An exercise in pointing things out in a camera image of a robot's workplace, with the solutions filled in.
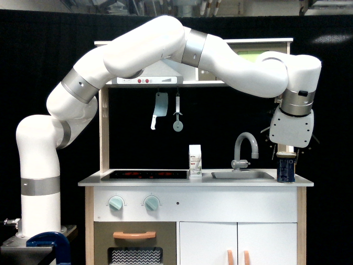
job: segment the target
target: black induction hob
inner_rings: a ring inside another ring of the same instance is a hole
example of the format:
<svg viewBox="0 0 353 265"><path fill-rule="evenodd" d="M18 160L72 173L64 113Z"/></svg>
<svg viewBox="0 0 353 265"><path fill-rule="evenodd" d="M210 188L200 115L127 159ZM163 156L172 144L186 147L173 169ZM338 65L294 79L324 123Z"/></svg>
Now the black induction hob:
<svg viewBox="0 0 353 265"><path fill-rule="evenodd" d="M186 180L187 170L115 170L101 178L101 181L133 180Z"/></svg>

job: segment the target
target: sink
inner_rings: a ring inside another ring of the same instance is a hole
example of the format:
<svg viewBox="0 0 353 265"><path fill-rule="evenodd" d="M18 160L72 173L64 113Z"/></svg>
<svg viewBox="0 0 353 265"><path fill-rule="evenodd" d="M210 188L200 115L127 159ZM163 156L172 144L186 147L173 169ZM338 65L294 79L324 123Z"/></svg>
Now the sink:
<svg viewBox="0 0 353 265"><path fill-rule="evenodd" d="M212 172L217 179L274 179L271 175L262 171L237 170L235 172Z"/></svg>

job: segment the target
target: blue clamp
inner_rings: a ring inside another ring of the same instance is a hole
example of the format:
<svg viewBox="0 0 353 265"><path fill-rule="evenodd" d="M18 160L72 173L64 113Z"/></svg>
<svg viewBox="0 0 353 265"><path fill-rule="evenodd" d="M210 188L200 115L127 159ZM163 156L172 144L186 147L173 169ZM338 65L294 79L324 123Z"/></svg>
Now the blue clamp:
<svg viewBox="0 0 353 265"><path fill-rule="evenodd" d="M57 265L71 265L70 243L59 232L44 232L27 240L27 247L54 246Z"/></svg>

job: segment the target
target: oven handle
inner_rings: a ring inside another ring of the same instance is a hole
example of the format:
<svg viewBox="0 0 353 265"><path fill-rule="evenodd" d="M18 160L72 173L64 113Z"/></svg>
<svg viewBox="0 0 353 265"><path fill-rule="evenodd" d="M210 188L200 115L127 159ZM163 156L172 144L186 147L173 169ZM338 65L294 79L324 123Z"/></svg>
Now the oven handle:
<svg viewBox="0 0 353 265"><path fill-rule="evenodd" d="M146 232L143 234L125 234L124 232L114 232L115 239L152 239L156 237L156 232Z"/></svg>

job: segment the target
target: knob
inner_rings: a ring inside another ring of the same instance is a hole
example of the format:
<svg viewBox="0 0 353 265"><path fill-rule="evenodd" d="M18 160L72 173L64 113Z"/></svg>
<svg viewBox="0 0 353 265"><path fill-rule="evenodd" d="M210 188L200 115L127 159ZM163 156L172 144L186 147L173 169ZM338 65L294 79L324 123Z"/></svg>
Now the knob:
<svg viewBox="0 0 353 265"><path fill-rule="evenodd" d="M148 196L144 204L148 211L155 211L158 208L159 200L156 196Z"/></svg>
<svg viewBox="0 0 353 265"><path fill-rule="evenodd" d="M112 210L119 211L124 204L122 198L120 196L113 196L109 200L109 205L111 206Z"/></svg>

